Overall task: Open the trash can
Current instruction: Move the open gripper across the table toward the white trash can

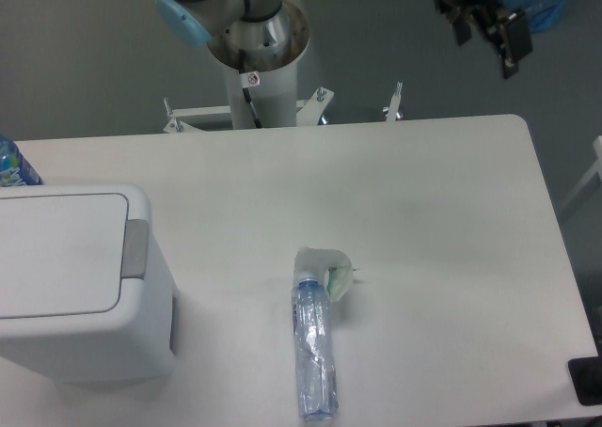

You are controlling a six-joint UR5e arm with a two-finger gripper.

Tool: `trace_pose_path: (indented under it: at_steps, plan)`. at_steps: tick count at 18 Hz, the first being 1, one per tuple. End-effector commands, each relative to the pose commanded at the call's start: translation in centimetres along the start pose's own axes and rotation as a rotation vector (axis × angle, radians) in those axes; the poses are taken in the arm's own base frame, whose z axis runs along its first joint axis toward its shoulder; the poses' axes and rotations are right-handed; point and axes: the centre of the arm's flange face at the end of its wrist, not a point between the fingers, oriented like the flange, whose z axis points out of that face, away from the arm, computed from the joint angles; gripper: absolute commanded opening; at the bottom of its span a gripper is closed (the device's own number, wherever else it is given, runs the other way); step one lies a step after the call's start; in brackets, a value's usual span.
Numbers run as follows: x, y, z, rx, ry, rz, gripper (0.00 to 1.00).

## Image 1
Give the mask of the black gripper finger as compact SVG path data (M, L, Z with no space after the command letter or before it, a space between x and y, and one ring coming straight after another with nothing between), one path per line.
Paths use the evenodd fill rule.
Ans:
M504 79L517 74L519 61L533 50L529 19L523 10L500 18L487 29L487 37L497 51Z
M471 25L460 9L451 12L450 20L455 42L463 46L472 38Z

